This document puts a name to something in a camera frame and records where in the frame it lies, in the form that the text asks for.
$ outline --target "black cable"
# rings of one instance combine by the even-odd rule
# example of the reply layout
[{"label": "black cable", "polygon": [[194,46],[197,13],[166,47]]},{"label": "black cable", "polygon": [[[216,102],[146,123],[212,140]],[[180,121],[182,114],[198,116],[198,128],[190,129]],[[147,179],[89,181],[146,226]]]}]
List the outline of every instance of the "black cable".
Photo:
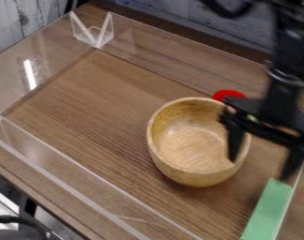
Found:
[{"label": "black cable", "polygon": [[217,0],[200,0],[205,6],[213,11],[220,17],[226,19],[236,19],[242,17],[245,14],[253,10],[254,1],[244,0],[241,7],[236,11],[228,10],[222,5],[217,2]]},{"label": "black cable", "polygon": [[47,230],[45,227],[41,226],[41,224],[37,224],[31,220],[23,218],[23,217],[14,217],[9,215],[0,216],[0,224],[9,224],[9,223],[19,223],[31,226],[41,234],[42,239],[47,240]]}]

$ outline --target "robotic arm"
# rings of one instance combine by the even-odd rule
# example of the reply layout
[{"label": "robotic arm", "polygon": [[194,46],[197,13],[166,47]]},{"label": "robotic arm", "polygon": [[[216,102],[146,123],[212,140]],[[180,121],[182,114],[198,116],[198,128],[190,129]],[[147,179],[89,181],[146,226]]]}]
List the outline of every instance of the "robotic arm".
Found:
[{"label": "robotic arm", "polygon": [[[254,1],[228,11],[216,0],[204,0],[209,9],[225,18],[250,12]],[[264,99],[226,97],[229,106],[221,122],[229,131],[229,158],[236,160],[245,132],[285,145],[290,154],[281,173],[289,178],[304,161],[304,113],[298,100],[304,91],[304,0],[270,1],[274,15],[273,61],[268,65],[270,84]]]}]

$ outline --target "green block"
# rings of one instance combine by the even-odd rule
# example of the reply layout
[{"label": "green block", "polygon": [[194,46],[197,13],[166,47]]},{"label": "green block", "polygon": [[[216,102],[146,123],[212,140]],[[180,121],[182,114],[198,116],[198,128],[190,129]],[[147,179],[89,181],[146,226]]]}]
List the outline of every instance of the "green block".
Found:
[{"label": "green block", "polygon": [[290,186],[269,180],[241,240],[274,240],[292,194]]}]

